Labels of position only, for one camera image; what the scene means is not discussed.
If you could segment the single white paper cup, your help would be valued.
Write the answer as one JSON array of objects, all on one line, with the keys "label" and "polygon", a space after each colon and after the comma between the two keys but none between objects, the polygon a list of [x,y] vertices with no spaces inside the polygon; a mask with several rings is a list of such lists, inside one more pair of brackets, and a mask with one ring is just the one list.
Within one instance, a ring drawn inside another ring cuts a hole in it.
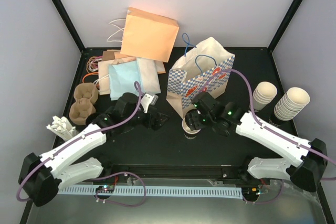
[{"label": "single white paper cup", "polygon": [[195,139],[197,137],[197,134],[201,131],[201,130],[191,130],[189,126],[186,124],[185,119],[183,119],[182,121],[182,129],[184,131],[184,136],[189,140]]}]

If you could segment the blue checkered paper bag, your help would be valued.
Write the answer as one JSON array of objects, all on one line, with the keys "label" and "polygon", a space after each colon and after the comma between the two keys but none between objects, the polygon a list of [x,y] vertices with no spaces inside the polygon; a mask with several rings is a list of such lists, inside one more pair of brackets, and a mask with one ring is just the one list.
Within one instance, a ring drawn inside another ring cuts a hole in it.
[{"label": "blue checkered paper bag", "polygon": [[192,99],[202,91],[217,98],[225,92],[235,55],[227,51],[215,38],[209,37],[197,45],[190,43],[187,33],[182,34],[186,43],[183,56],[169,70],[167,102],[184,118],[192,109]]}]

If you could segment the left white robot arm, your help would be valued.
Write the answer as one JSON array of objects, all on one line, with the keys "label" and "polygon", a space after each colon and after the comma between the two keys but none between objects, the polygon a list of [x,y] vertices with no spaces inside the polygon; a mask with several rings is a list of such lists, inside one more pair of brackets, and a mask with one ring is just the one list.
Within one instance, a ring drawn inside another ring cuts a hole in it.
[{"label": "left white robot arm", "polygon": [[27,155],[20,170],[16,199],[41,207],[61,189],[76,183],[88,179],[108,181],[113,174],[111,166],[94,157],[81,163],[77,160],[103,145],[110,136],[123,134],[137,125],[156,131],[169,120],[155,107],[157,95],[143,92],[138,82],[134,87],[135,93],[124,93],[105,112],[89,116],[86,128],[71,139],[43,154]]}]

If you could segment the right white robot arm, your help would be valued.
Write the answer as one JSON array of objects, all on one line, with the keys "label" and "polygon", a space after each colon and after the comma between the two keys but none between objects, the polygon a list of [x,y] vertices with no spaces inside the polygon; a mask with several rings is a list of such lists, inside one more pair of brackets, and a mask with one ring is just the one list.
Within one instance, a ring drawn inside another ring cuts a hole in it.
[{"label": "right white robot arm", "polygon": [[233,102],[223,105],[206,87],[193,87],[186,97],[194,107],[184,118],[192,132],[210,127],[221,136],[236,133],[280,155],[280,158],[271,159],[252,158],[238,171],[239,179],[245,184],[261,178],[285,179],[300,189],[315,192],[325,180],[323,174],[327,165],[335,163],[327,156],[327,146],[322,140],[309,141],[291,135]]}]

